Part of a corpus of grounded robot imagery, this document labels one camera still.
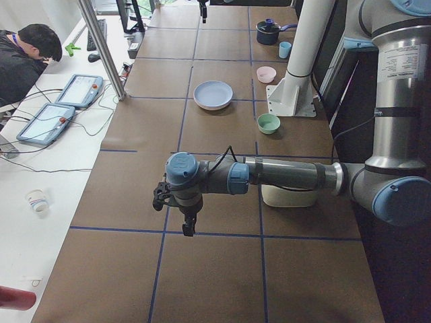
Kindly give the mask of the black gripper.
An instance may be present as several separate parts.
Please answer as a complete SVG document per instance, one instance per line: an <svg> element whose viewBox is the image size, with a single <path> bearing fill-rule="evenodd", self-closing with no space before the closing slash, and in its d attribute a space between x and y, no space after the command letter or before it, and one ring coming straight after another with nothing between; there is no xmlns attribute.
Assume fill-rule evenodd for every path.
<svg viewBox="0 0 431 323"><path fill-rule="evenodd" d="M202 22L203 24L206 24L207 22L207 0L198 0L199 3L199 10L200 10L200 15L202 17Z"/></svg>
<svg viewBox="0 0 431 323"><path fill-rule="evenodd" d="M197 222L197 214L203 207L202 198L193 199L178 199L180 212L185 216L183 223L183 235L193 237L195 235L195 224Z"/></svg>

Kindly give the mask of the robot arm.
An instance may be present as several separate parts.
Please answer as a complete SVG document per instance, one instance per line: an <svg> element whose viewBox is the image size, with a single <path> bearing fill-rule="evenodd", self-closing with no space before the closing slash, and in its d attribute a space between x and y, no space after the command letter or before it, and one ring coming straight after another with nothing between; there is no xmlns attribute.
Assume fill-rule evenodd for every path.
<svg viewBox="0 0 431 323"><path fill-rule="evenodd" d="M349 1L344 46L376 49L373 152L363 164L331 165L260 157L238 161L231 149L215 161L178 152L166 162L153 207L177 207L183 233L195 233L203 194L245 194L250 184L346 193L377 218L408 226L430 217L430 182L418 155L422 95L429 81L429 1Z"/></svg>

